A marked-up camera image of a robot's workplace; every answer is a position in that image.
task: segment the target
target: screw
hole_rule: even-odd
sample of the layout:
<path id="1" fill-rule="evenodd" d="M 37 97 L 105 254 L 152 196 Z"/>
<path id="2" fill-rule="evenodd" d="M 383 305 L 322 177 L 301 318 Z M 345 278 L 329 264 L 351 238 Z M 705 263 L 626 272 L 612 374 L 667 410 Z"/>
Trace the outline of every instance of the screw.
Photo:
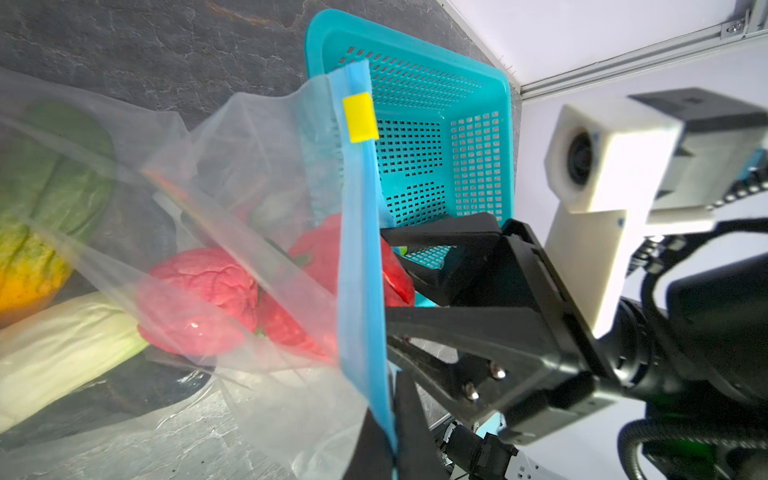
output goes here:
<path id="1" fill-rule="evenodd" d="M 466 395 L 467 399 L 470 399 L 473 402 L 477 402 L 480 398 L 480 394 L 475 388 L 475 384 L 472 382 L 467 382 L 466 385 L 464 385 L 464 395 Z"/>
<path id="2" fill-rule="evenodd" d="M 496 365 L 494 362 L 491 362 L 490 368 L 491 376 L 497 380 L 501 380 L 507 376 L 507 372 L 505 372 L 502 367 Z"/>
<path id="3" fill-rule="evenodd" d="M 743 26 L 744 26 L 744 22 L 736 22 L 730 27 L 726 28 L 725 31 L 727 31 L 728 33 L 734 33 L 735 31 L 741 30 Z"/>

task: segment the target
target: green vegetable in basket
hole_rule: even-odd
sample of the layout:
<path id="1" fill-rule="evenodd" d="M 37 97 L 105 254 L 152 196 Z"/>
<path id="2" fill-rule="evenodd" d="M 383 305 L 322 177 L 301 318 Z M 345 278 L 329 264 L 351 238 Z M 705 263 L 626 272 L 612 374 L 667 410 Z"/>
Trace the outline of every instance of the green vegetable in basket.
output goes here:
<path id="1" fill-rule="evenodd" d="M 22 218 L 87 243 L 115 171 L 109 133 L 76 108 L 38 101 L 18 125 L 0 145 L 0 328 L 43 310 L 72 271 Z"/>

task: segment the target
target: clear plastic bag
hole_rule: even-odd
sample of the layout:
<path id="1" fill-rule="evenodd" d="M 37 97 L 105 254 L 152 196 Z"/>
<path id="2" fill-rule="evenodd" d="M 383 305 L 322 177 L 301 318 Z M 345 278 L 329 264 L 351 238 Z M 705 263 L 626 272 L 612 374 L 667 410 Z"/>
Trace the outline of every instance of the clear plastic bag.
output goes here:
<path id="1" fill-rule="evenodd" d="M 151 127 L 146 138 L 121 131 L 134 119 L 102 120 L 99 102 L 114 101 L 74 91 L 91 103 L 66 102 L 109 133 L 112 162 L 22 107 L 3 121 L 9 135 L 112 182 L 90 237 L 23 205 L 13 217 L 139 322 L 153 344 L 141 355 L 213 376 L 244 436 L 300 478 L 341 476 L 366 398 L 393 438 L 382 292 L 412 304 L 412 285 L 408 300 L 407 286 L 382 284 L 378 229 L 391 219 L 372 141 L 349 142 L 340 108 L 340 95 L 365 91 L 363 62 L 288 97 L 235 94 L 188 135 L 136 120 Z"/>
<path id="2" fill-rule="evenodd" d="M 32 227 L 140 266 L 175 254 L 173 221 L 137 171 L 186 135 L 178 114 L 0 70 L 0 455 L 80 452 L 73 435 L 151 429 L 205 396 L 210 374 L 151 360 L 135 317 Z"/>

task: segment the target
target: white wall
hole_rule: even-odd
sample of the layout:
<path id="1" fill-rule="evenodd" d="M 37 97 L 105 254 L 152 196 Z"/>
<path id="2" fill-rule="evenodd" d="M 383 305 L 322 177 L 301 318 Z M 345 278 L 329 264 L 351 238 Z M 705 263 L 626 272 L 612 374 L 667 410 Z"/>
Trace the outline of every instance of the white wall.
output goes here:
<path id="1" fill-rule="evenodd" d="M 633 94 L 671 88 L 702 87 L 719 91 L 768 108 L 768 43 L 703 58 L 641 76 L 559 98 L 524 104 L 520 123 L 515 217 L 527 222 L 544 243 L 558 200 L 547 186 L 544 156 L 563 104 L 603 94 Z M 768 194 L 724 207 L 720 219 L 768 216 Z M 666 284 L 711 267 L 731 263 L 768 251 L 768 235 L 734 234 L 713 242 L 666 275 L 657 290 L 662 300 Z M 624 295 L 638 298 L 641 275 L 635 273 L 624 287 Z M 569 480 L 615 480 L 625 478 L 616 453 L 621 426 L 644 416 L 643 404 L 626 400 L 617 406 L 550 435 L 524 449 Z"/>
<path id="2" fill-rule="evenodd" d="M 736 0 L 438 0 L 521 84 L 719 25 Z"/>

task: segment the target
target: gray stone countertop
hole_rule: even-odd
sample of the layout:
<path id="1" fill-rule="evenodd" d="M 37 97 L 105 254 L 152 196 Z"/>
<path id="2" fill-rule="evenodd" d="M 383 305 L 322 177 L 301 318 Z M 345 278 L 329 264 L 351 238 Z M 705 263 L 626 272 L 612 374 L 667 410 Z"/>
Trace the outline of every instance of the gray stone countertop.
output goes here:
<path id="1" fill-rule="evenodd" d="M 194 128 L 238 91 L 280 96 L 306 81 L 304 35 L 338 8 L 479 61 L 435 0 L 0 0 L 0 66 L 153 110 Z M 513 100 L 515 153 L 519 98 Z M 430 422 L 445 411 L 423 396 Z M 108 430 L 93 448 L 0 465 L 3 478 L 294 478 L 243 440 L 220 392 L 155 430 Z"/>

